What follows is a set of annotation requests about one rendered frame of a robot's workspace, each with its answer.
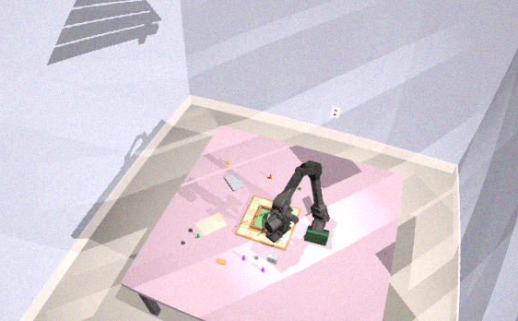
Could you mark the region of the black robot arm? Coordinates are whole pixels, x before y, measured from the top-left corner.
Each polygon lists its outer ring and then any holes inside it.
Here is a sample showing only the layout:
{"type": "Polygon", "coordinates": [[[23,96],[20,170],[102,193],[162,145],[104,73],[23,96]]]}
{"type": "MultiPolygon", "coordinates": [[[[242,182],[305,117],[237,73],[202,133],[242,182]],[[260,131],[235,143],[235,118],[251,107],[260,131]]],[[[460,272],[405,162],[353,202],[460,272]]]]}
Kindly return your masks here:
{"type": "Polygon", "coordinates": [[[265,228],[270,232],[275,232],[282,224],[290,221],[290,214],[294,210],[291,208],[291,198],[299,187],[304,176],[310,177],[313,204],[311,206],[312,230],[324,233],[325,223],[330,220],[327,205],[324,203],[321,188],[320,176],[322,174],[322,165],[318,162],[309,160],[295,169],[287,186],[282,193],[278,194],[273,200],[271,207],[271,215],[265,223],[265,228]],[[276,212],[275,210],[278,210],[276,212]]]}

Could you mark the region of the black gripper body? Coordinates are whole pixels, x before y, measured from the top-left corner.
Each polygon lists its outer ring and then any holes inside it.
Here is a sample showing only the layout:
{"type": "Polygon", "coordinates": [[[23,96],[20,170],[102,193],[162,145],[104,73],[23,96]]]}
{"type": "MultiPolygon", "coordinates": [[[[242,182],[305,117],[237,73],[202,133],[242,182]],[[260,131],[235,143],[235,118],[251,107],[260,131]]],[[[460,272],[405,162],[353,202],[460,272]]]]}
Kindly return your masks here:
{"type": "Polygon", "coordinates": [[[275,232],[273,233],[270,233],[270,232],[267,232],[265,234],[265,237],[267,237],[271,242],[275,243],[279,238],[280,236],[279,235],[283,235],[284,232],[290,227],[289,225],[291,224],[290,222],[293,223],[293,225],[296,225],[298,222],[299,222],[299,219],[298,217],[295,216],[294,213],[291,212],[290,214],[290,221],[289,223],[287,224],[282,224],[281,227],[279,227],[275,232]]]}

